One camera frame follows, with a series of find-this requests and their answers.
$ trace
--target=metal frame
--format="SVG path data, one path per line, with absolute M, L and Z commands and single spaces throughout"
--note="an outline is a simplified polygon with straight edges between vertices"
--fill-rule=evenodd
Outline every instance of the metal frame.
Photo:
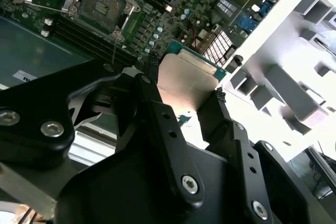
M 0 187 L 62 224 L 333 223 L 271 145 L 251 146 L 221 89 L 197 112 L 210 143 L 201 151 L 187 145 L 173 109 L 162 103 L 158 63 L 147 72 L 154 80 L 94 60 L 2 91 Z M 76 174 L 66 158 L 74 130 L 100 113 L 118 117 L 117 153 Z M 43 135 L 48 121 L 53 126 Z M 274 208 L 284 189 L 291 190 L 286 205 Z

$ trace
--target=motherboard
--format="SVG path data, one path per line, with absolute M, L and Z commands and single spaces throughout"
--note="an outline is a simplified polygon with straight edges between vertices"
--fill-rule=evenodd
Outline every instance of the motherboard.
M 3 16 L 72 51 L 141 68 L 172 41 L 204 53 L 218 0 L 0 0 Z

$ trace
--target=black metal bracket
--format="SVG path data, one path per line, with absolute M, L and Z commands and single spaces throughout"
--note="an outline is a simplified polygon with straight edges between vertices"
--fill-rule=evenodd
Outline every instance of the black metal bracket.
M 282 223 L 334 224 L 273 146 L 259 141 L 254 148 L 260 156 L 272 210 Z
M 120 76 L 110 71 L 94 60 L 2 91 L 0 110 L 10 113 L 4 115 L 8 125 L 0 125 L 1 161 L 36 168 L 59 165 L 75 137 L 73 124 L 86 97 L 98 84 Z M 46 125 L 50 136 L 53 131 L 61 135 L 42 133 L 47 122 L 57 123 Z
M 1 111 L 14 111 L 19 118 L 13 125 L 0 126 L 2 162 L 30 168 L 58 166 L 74 140 L 74 126 L 101 112 L 113 113 L 118 117 L 117 149 L 148 140 L 164 166 L 162 179 L 168 181 L 175 204 L 191 211 L 203 203 L 204 185 L 176 116 L 162 103 L 155 82 L 141 73 L 134 77 L 116 73 L 94 60 L 3 91 L 0 104 Z M 43 132 L 46 122 L 54 135 Z
M 231 120 L 224 98 L 221 89 L 214 91 L 197 112 L 207 150 L 226 158 L 236 170 L 247 218 L 252 223 L 273 223 L 259 155 L 249 145 L 245 128 Z

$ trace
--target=cable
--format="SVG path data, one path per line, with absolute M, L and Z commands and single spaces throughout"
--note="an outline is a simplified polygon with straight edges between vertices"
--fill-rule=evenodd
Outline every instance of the cable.
M 30 214 L 30 212 L 32 211 L 31 208 L 29 208 L 25 214 L 22 216 L 21 220 L 17 223 L 17 224 L 23 224 L 25 222 L 25 220 L 27 219 L 28 215 Z
M 298 170 L 305 178 L 307 178 L 308 180 L 312 179 L 311 176 L 307 173 L 304 173 L 303 171 L 301 171 L 294 163 L 293 161 L 291 160 L 290 163 L 292 164 L 292 166 Z M 320 188 L 323 188 L 324 186 L 319 186 L 318 183 L 316 184 L 316 181 L 314 180 L 314 182 L 311 180 L 311 181 L 307 181 L 309 184 L 311 185 L 314 185 L 316 187 L 320 187 Z
M 330 193 L 331 191 L 332 191 L 332 190 L 327 191 L 321 198 L 318 199 L 318 201 L 322 200 L 322 199 L 323 199 L 325 196 L 327 196 L 328 193 Z
M 324 155 L 323 159 L 328 163 L 328 165 L 330 166 L 330 169 L 332 169 L 332 165 L 329 163 L 329 160 L 326 158 L 326 155 L 325 155 L 324 152 L 323 152 L 323 149 L 322 149 L 322 146 L 321 146 L 321 144 L 320 144 L 320 141 L 317 141 L 317 142 L 319 143 L 321 152 L 322 152 L 322 154 Z
M 34 221 L 35 221 L 36 217 L 37 217 L 37 211 L 35 211 L 35 213 L 34 213 L 32 219 L 31 219 L 30 222 L 29 222 L 29 224 L 34 224 Z

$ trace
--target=gray metal panel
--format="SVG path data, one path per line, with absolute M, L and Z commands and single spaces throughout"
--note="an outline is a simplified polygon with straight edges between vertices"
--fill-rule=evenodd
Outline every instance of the gray metal panel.
M 302 0 L 294 10 L 305 16 L 318 1 L 319 0 Z
M 237 90 L 246 81 L 246 79 L 246 73 L 241 70 L 238 71 L 238 73 L 235 74 L 235 76 L 233 76 L 231 79 L 232 87 Z
M 295 117 L 304 125 L 314 127 L 328 116 L 327 112 L 280 66 L 274 65 L 266 73 L 266 78 L 293 111 Z
M 279 104 L 282 103 L 285 105 L 279 95 L 269 90 L 266 86 L 259 86 L 251 94 L 251 100 L 258 110 L 263 110 L 267 107 L 268 103 L 271 102 L 272 99 L 277 100 Z
M 330 26 L 331 29 L 336 30 L 336 11 L 333 9 L 325 18 L 324 22 Z
M 24 83 L 13 77 L 18 70 L 42 77 L 89 60 L 4 18 L 0 18 L 0 30 L 0 83 L 8 87 Z M 93 124 L 116 133 L 115 122 L 115 116 L 102 115 Z

